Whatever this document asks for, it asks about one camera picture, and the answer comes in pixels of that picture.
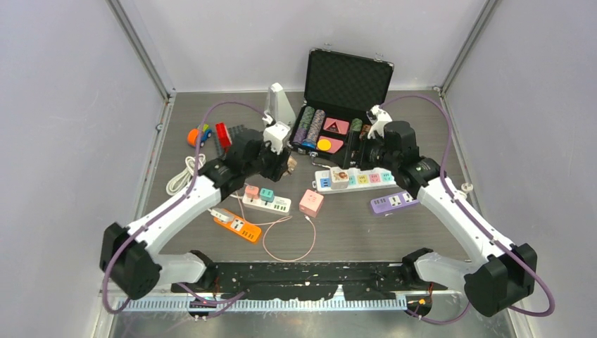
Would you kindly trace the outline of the orange cube socket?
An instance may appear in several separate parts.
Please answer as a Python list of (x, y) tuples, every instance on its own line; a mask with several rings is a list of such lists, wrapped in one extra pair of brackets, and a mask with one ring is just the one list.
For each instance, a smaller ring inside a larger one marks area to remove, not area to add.
[(294, 170), (296, 168), (296, 165), (297, 165), (297, 161), (292, 156), (290, 156), (288, 158), (288, 161), (287, 161), (287, 171), (286, 171), (286, 173), (288, 175), (291, 175), (294, 172)]

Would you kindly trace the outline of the teal plug adapter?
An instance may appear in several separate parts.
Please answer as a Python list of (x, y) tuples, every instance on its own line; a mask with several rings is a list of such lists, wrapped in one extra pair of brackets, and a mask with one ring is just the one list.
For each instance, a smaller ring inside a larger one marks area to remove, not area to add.
[(261, 188), (259, 192), (259, 197), (262, 201), (266, 203), (272, 203), (275, 199), (275, 194), (271, 189)]

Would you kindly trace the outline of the white cube socket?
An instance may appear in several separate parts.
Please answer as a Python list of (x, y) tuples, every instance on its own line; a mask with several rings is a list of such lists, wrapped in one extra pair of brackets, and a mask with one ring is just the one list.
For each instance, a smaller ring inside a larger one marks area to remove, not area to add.
[(350, 176), (346, 170), (341, 168), (330, 169), (330, 188), (332, 190), (346, 189), (350, 182)]

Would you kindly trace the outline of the white plug adapter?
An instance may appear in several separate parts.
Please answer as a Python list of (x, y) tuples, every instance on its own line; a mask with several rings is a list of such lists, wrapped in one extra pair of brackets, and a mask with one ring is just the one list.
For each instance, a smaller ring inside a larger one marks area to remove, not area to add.
[(230, 223), (235, 219), (235, 216), (223, 208), (212, 208), (210, 214), (222, 223)]

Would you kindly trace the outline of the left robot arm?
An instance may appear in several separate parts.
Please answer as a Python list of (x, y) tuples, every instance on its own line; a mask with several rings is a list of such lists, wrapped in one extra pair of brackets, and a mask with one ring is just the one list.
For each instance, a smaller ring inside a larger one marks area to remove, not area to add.
[(143, 298), (156, 286), (177, 282), (190, 283), (200, 292), (210, 290), (216, 274), (208, 268), (205, 255), (163, 254), (162, 248), (196, 217), (240, 190), (249, 177), (279, 181), (289, 168), (289, 134), (283, 123), (262, 132), (241, 131), (227, 153), (207, 161), (182, 191), (129, 225), (108, 226), (100, 256), (102, 287), (112, 281), (131, 300)]

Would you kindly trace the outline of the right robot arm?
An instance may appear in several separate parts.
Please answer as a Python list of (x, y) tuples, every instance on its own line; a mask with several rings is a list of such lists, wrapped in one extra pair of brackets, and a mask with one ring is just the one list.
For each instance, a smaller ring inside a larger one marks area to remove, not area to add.
[(414, 129), (393, 121), (371, 139), (350, 132), (339, 155), (344, 167), (391, 172), (396, 184), (431, 211), (458, 240), (469, 261), (423, 248), (405, 257), (402, 280), (411, 289), (427, 282), (462, 292), (486, 317), (534, 293), (537, 254), (516, 245), (483, 220), (433, 159), (420, 155)]

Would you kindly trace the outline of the pink charger plug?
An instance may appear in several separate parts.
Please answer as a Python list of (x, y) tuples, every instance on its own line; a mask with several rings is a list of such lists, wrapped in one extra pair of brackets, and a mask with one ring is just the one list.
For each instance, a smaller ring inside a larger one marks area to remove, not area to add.
[(260, 189), (257, 186), (246, 185), (244, 190), (244, 196), (248, 199), (259, 199)]

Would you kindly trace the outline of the white colourful power strip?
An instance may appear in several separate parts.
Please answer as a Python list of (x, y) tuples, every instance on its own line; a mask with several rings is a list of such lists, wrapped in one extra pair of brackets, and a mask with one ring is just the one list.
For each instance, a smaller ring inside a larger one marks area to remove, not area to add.
[(346, 189), (332, 190), (330, 188), (330, 169), (316, 171), (312, 187), (320, 194), (339, 194), (396, 188), (398, 186), (389, 170), (382, 168), (374, 168), (372, 170), (349, 168), (343, 170), (346, 170), (350, 176), (350, 182)]

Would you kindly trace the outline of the white power strip with usb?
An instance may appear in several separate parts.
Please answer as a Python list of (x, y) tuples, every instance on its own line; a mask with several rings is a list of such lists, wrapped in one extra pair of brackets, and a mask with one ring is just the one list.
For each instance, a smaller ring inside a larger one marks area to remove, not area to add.
[(260, 198), (251, 199), (247, 195), (244, 195), (241, 202), (247, 208), (275, 215), (287, 216), (291, 210), (291, 200), (280, 196), (275, 196), (273, 201), (269, 202)]

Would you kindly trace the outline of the grey building baseplate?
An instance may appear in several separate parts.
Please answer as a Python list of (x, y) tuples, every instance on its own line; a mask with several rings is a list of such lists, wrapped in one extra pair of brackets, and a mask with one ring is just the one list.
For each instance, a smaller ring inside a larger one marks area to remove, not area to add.
[[(231, 127), (227, 126), (227, 129), (228, 129), (228, 131), (229, 131), (229, 134), (230, 134), (230, 136), (231, 136), (231, 138), (232, 138), (232, 145), (233, 145), (233, 143), (234, 143), (234, 139), (235, 139), (235, 138), (236, 138), (236, 137), (237, 137), (237, 136), (238, 136), (238, 135), (239, 135), (241, 132), (243, 132), (244, 130), (246, 130), (246, 127), (245, 127), (243, 124), (240, 124), (240, 125), (231, 126)], [(217, 157), (221, 157), (221, 156), (224, 156), (224, 155), (226, 154), (226, 153), (224, 154), (224, 153), (222, 152), (222, 150), (221, 150), (221, 148), (220, 148), (220, 145), (218, 144), (218, 138), (217, 138), (216, 130), (215, 130), (215, 151), (216, 151), (216, 155), (217, 155)]]

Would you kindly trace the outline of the black poker chip case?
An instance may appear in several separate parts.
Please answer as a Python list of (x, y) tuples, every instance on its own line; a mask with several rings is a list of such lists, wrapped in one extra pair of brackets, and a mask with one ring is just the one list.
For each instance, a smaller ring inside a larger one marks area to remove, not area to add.
[(311, 49), (291, 148), (331, 158), (347, 145), (355, 119), (361, 127), (370, 124), (367, 112), (385, 101), (393, 73), (394, 64), (389, 61)]

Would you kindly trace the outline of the white metronome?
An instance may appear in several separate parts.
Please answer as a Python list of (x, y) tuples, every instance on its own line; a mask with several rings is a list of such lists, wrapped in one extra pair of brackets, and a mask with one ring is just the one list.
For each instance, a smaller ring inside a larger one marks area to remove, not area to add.
[(296, 113), (291, 107), (284, 88), (278, 82), (270, 85), (268, 88), (264, 114), (276, 122), (284, 123), (290, 129), (292, 129), (296, 122)]

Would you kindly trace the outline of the orange power strip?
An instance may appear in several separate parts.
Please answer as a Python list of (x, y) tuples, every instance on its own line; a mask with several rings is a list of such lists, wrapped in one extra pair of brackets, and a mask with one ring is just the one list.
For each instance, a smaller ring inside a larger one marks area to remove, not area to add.
[(248, 242), (256, 243), (262, 235), (262, 230), (253, 223), (247, 222), (245, 219), (235, 215), (235, 219), (230, 223), (222, 223), (213, 217), (213, 220), (220, 226), (235, 233)]

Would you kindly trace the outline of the toy car blocks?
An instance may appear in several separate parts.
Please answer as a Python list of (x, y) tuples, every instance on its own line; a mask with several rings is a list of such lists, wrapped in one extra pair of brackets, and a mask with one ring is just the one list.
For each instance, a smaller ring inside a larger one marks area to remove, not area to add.
[(187, 134), (188, 145), (195, 147), (197, 144), (202, 148), (206, 141), (213, 135), (213, 131), (209, 124), (197, 125), (194, 129), (190, 130)]

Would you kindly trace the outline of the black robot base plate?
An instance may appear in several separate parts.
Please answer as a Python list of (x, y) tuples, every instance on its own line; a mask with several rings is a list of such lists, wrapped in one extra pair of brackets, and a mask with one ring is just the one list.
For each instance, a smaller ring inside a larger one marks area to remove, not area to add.
[(349, 301), (389, 300), (394, 292), (428, 291), (393, 262), (213, 263), (195, 287), (245, 299), (317, 301), (341, 290)]

